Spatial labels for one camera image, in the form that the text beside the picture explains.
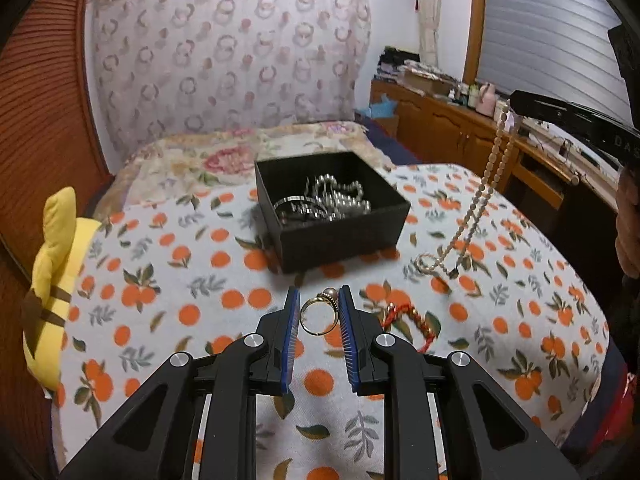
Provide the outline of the person right hand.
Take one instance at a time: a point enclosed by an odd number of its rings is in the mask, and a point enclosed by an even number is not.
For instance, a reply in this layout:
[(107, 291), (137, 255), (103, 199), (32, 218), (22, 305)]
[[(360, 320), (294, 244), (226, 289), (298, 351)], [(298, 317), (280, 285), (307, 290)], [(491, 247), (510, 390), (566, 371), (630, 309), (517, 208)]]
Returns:
[(624, 168), (616, 192), (615, 249), (620, 267), (630, 278), (640, 273), (639, 177)]

